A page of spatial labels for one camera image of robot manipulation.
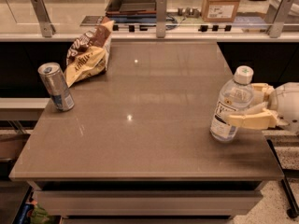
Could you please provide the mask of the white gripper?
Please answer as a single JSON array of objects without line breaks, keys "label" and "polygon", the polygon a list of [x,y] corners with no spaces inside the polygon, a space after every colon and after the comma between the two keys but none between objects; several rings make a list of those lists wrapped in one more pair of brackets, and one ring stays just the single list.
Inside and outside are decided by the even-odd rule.
[{"label": "white gripper", "polygon": [[299,134],[299,83],[288,82],[275,89],[267,83],[252,83],[251,86],[251,107],[223,111],[222,119],[237,128],[266,130],[278,126]]}]

